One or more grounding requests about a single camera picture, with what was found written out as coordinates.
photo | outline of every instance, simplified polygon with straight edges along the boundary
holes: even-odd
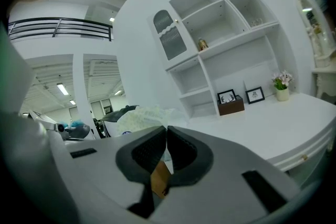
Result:
[[[249,104],[253,104],[265,99],[264,93],[261,87],[246,91],[247,101]]]
[[[218,95],[219,102],[221,104],[236,101],[236,95],[235,95],[234,90],[228,90],[228,91],[225,91],[225,92],[220,92],[217,95]]]

flower pot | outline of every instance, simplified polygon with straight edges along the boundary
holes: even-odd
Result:
[[[289,99],[289,90],[288,88],[284,90],[277,89],[277,99],[278,101],[287,101]]]

cabinet door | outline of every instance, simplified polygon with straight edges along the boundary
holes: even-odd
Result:
[[[169,3],[147,21],[165,70],[198,54],[189,32]]]

railing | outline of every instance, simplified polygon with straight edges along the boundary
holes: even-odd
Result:
[[[111,25],[92,22],[90,20],[46,17],[11,22],[8,25],[8,35],[10,40],[35,36],[80,36],[112,41],[112,29]]]

white table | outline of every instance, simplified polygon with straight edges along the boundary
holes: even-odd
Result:
[[[330,61],[327,67],[314,68],[313,74],[317,74],[317,98],[321,98],[325,92],[329,96],[336,96],[336,57]]]
[[[282,171],[315,155],[335,133],[336,106],[303,93],[285,102],[272,95],[244,105],[245,111],[198,118],[181,127],[239,143]]]

